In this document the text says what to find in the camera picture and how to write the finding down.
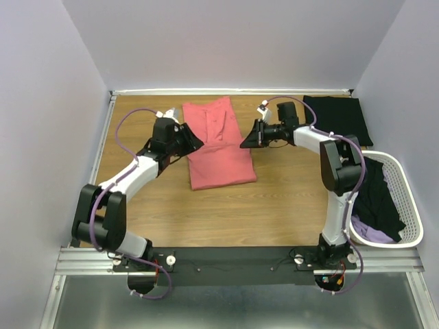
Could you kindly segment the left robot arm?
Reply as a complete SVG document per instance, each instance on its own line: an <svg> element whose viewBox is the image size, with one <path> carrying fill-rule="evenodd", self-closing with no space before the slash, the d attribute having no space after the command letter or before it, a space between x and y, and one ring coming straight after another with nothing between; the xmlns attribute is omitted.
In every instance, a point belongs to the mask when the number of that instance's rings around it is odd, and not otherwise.
<svg viewBox="0 0 439 329"><path fill-rule="evenodd" d="M126 168L99 185L87 184L81 189L72 237L100 252L123 254L136 270L146 270L154 263L152 242L127 231L128 202L171 165L173 157L180 159L203 146L186 123L158 118L152 137Z"/></svg>

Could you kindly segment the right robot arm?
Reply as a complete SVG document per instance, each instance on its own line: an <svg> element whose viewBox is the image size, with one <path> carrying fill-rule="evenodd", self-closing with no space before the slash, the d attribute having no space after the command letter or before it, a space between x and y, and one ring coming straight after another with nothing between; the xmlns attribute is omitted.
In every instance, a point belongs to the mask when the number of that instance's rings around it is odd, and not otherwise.
<svg viewBox="0 0 439 329"><path fill-rule="evenodd" d="M321 180L328 191L327 218L315 250L301 252L298 258L325 269L332 268L352 253L348 226L355 198L366 175L361 147L355 136L345 137L316 128L317 116L308 105L305 107L313 118L310 124L299 123L292 101L276 105L279 122L270 124L268 104L269 101L264 100L257 107L261 118L254 121L240 147L264 148L273 141L285 141L319 155Z"/></svg>

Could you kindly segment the pink t-shirt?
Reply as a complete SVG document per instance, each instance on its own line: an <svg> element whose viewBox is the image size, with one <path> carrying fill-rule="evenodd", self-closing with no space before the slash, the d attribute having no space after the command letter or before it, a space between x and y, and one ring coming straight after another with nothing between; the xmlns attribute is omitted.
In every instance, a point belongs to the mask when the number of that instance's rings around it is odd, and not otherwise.
<svg viewBox="0 0 439 329"><path fill-rule="evenodd" d="M257 181L249 149L229 97L207 104L184 103L185 122L204 145L189 154L191 188L195 191Z"/></svg>

